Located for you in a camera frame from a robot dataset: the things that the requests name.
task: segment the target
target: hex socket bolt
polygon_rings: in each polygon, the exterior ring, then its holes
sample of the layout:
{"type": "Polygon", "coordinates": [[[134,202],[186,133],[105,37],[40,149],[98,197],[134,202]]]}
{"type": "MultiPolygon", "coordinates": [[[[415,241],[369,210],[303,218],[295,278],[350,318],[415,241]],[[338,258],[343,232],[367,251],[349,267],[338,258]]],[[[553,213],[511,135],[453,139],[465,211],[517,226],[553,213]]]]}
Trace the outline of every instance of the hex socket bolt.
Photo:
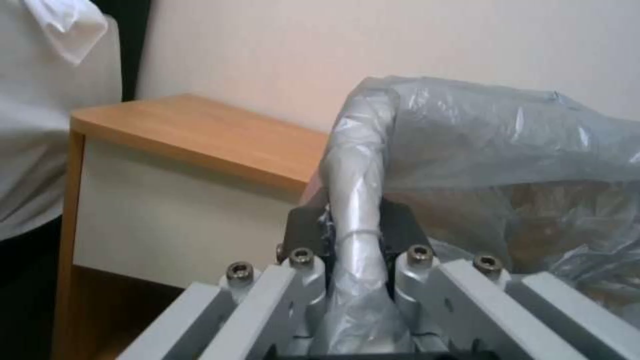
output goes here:
{"type": "Polygon", "coordinates": [[[284,246],[282,243],[276,245],[276,261],[278,264],[282,264],[285,261],[286,257],[284,256],[284,246]]]}
{"type": "Polygon", "coordinates": [[[289,263],[294,268],[314,266],[314,252],[306,247],[299,247],[289,254],[289,263]]]}
{"type": "Polygon", "coordinates": [[[502,271],[502,262],[495,256],[488,254],[478,254],[474,257],[474,268],[487,277],[498,277],[502,271]]]}
{"type": "Polygon", "coordinates": [[[433,250],[424,245],[412,245],[406,251],[406,260],[410,266],[431,267],[433,264],[433,250]]]}
{"type": "Polygon", "coordinates": [[[253,265],[246,261],[236,261],[227,267],[229,286],[250,284],[253,281],[253,265]]]}

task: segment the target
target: transparent plastic bag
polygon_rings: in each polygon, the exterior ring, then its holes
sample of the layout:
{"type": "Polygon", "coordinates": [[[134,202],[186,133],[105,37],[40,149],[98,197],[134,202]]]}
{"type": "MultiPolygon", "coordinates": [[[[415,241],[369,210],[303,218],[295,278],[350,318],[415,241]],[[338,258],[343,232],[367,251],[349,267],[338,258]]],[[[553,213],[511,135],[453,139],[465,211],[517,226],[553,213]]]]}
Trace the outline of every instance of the transparent plastic bag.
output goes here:
{"type": "Polygon", "coordinates": [[[333,278],[330,296],[343,301],[330,302],[317,353],[348,352],[334,346],[339,338],[364,344],[392,334],[393,343],[408,334],[385,320],[390,300],[367,298],[387,296],[372,290],[387,280],[383,194],[412,207],[440,257],[490,252],[512,272],[548,270],[639,322],[638,122],[557,92],[370,78],[340,112],[320,173],[338,238],[336,274],[346,275],[333,278]],[[362,321],[336,315],[346,313],[362,321]]]}

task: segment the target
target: metal frame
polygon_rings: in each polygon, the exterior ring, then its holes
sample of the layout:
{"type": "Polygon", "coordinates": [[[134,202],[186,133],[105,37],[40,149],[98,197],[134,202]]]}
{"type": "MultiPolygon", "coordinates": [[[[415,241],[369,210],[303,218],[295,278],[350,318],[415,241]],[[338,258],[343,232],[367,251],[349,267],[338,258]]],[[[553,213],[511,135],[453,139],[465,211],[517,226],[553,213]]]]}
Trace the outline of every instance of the metal frame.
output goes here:
{"type": "Polygon", "coordinates": [[[194,359],[233,311],[231,294],[194,282],[118,356],[118,360],[194,359]]]}
{"type": "Polygon", "coordinates": [[[460,350],[491,350],[503,359],[585,359],[468,261],[432,269],[424,287],[408,294],[460,350]]]}
{"type": "Polygon", "coordinates": [[[548,272],[512,281],[507,293],[593,359],[640,359],[640,331],[548,272]]]}
{"type": "Polygon", "coordinates": [[[200,359],[261,359],[273,345],[284,351],[307,303],[297,271],[267,267],[200,359]]]}

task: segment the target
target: wooden table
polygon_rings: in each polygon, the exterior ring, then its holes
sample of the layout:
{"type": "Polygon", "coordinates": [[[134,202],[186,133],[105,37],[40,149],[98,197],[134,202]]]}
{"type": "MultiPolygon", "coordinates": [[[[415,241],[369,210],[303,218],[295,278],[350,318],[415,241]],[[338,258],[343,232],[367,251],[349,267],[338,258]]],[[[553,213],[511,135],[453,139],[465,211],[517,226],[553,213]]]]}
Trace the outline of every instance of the wooden table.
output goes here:
{"type": "Polygon", "coordinates": [[[326,140],[194,95],[73,112],[54,358],[114,358],[191,281],[273,262],[326,140]]]}

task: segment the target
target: white cloth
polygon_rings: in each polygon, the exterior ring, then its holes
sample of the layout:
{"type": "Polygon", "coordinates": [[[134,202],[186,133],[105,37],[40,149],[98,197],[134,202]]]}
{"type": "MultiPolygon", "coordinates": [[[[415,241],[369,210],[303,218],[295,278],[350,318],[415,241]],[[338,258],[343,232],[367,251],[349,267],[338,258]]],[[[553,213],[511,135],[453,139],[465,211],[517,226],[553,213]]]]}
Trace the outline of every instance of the white cloth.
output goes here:
{"type": "Polygon", "coordinates": [[[120,46],[109,29],[74,66],[22,1],[0,1],[0,240],[61,214],[71,110],[120,101],[120,46]]]}
{"type": "Polygon", "coordinates": [[[56,52],[78,66],[107,31],[107,19],[89,0],[24,0],[56,52]]]}

